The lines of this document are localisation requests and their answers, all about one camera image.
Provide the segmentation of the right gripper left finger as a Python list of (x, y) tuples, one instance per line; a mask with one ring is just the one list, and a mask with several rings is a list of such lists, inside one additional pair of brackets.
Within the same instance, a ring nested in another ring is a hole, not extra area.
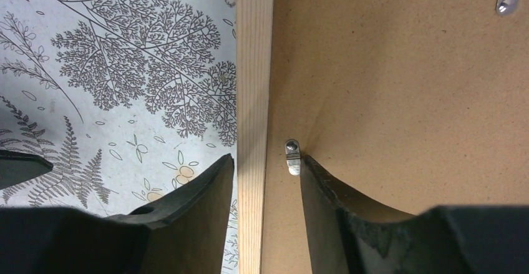
[(220, 273), (235, 162), (127, 215), (69, 207), (1, 209), (2, 273)]

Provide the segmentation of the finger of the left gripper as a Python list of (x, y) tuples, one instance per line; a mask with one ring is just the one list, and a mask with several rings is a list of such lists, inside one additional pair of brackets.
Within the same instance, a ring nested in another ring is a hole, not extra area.
[(1, 150), (1, 190), (47, 174), (53, 168), (39, 155)]

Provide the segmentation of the light wooden picture frame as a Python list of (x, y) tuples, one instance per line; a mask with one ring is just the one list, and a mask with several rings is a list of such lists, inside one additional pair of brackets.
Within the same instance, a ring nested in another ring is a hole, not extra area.
[(274, 0), (236, 0), (239, 272), (260, 273)]

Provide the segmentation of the photo print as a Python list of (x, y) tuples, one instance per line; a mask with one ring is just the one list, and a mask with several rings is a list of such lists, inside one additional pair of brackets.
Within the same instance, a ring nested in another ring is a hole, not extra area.
[(274, 0), (263, 273), (310, 273), (288, 139), (408, 212), (528, 203), (528, 0)]

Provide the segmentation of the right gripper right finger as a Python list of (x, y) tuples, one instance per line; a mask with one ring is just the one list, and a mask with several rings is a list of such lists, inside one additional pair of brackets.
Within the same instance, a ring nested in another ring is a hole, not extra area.
[(526, 205), (438, 205), (412, 215), (310, 156), (300, 181), (313, 273), (528, 272)]

